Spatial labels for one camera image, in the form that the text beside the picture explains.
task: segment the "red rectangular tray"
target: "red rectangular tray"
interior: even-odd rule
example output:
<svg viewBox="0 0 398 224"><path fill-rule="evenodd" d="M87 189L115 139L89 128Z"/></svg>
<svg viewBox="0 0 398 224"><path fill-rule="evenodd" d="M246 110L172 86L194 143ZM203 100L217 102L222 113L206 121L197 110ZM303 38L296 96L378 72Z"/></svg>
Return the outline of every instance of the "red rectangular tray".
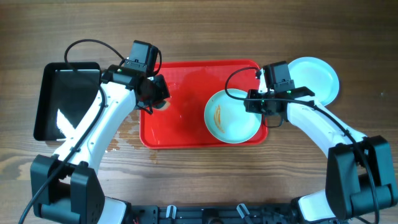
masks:
<svg viewBox="0 0 398 224"><path fill-rule="evenodd" d="M163 63L160 74L165 78L171 97L170 106L154 110L153 115L141 111L140 139L151 149L181 149L199 147L246 146L259 144L268 135L261 125L248 141L228 144L213 137L205 125L204 112L207 101L224 89L226 79L236 70L258 67L252 60L217 60L202 62ZM235 75L228 88L248 91L257 89L253 70Z"/></svg>

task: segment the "black tray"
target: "black tray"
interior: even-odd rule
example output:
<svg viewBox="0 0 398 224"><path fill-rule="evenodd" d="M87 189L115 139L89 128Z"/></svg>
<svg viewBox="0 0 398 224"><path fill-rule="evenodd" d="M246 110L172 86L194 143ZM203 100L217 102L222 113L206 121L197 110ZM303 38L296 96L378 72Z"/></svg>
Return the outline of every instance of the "black tray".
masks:
<svg viewBox="0 0 398 224"><path fill-rule="evenodd" d="M101 69L95 62L45 66L33 137L38 141L59 141L71 135L94 101L98 89L86 78L100 82Z"/></svg>

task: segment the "white plate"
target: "white plate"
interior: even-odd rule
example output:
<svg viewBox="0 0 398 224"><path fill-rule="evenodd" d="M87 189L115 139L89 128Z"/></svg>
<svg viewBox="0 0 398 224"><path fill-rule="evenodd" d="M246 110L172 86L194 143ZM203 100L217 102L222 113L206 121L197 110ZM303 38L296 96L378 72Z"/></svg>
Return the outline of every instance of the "white plate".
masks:
<svg viewBox="0 0 398 224"><path fill-rule="evenodd" d="M237 89L228 89L228 92L241 98L248 95ZM261 125L261 114L246 112L242 100L232 99L221 90L206 104L205 123L215 138L237 144L251 139L257 133Z"/></svg>
<svg viewBox="0 0 398 224"><path fill-rule="evenodd" d="M329 64L319 58L298 58L289 63L289 72L295 87L309 88L323 106L337 97L340 89L337 74Z"/></svg>

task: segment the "plate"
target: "plate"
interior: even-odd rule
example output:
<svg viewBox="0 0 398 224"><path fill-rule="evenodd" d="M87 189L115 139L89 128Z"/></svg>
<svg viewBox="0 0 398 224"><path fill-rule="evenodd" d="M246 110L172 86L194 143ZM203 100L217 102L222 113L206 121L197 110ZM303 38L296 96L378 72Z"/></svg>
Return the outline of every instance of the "plate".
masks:
<svg viewBox="0 0 398 224"><path fill-rule="evenodd" d="M340 89L337 74L329 64L319 58L298 58L289 63L289 72L295 87L309 88L323 106L337 97Z"/></svg>
<svg viewBox="0 0 398 224"><path fill-rule="evenodd" d="M228 89L233 96L245 98L248 93ZM205 107L205 124L218 140L237 144L251 139L261 125L261 114L246 112L243 101L230 98L224 90L214 94Z"/></svg>

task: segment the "wooden table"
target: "wooden table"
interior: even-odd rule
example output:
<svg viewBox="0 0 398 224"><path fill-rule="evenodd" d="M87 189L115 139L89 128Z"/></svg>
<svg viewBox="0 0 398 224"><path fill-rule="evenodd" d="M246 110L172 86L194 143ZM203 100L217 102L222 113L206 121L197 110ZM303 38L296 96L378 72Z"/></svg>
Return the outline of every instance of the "wooden table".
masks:
<svg viewBox="0 0 398 224"><path fill-rule="evenodd" d="M383 135L398 170L397 12L397 1L3 0L0 223L15 223L31 198L35 156L59 146L32 137L44 66L63 61L66 47L85 38L123 55L144 40L167 62L322 58L341 85L328 108L369 136ZM97 44L77 45L69 58L103 68L118 63ZM138 117L126 118L103 158L98 177L107 196L135 205L236 205L289 202L325 187L325 155L290 124L257 146L152 151L139 140ZM397 223L398 207L381 215L382 223ZM26 223L48 221L31 212Z"/></svg>

